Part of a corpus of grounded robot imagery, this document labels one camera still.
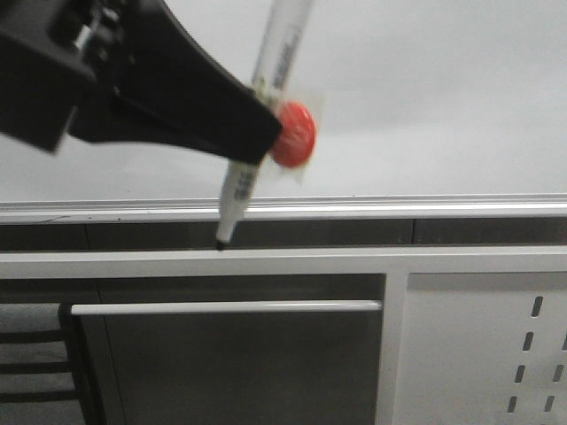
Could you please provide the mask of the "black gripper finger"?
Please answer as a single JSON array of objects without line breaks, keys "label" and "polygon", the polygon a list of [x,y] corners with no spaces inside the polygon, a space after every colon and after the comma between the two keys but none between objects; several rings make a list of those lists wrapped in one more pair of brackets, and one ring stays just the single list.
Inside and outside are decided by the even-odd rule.
[{"label": "black gripper finger", "polygon": [[100,1],[83,60],[96,77],[70,135],[157,143],[257,165],[282,131],[163,1]]}]

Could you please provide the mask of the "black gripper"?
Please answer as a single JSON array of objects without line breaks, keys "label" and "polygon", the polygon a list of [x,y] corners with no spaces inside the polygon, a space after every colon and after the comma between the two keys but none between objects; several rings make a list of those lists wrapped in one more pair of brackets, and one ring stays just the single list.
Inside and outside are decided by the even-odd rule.
[{"label": "black gripper", "polygon": [[127,1],[1,3],[1,132],[53,152],[101,87]]}]

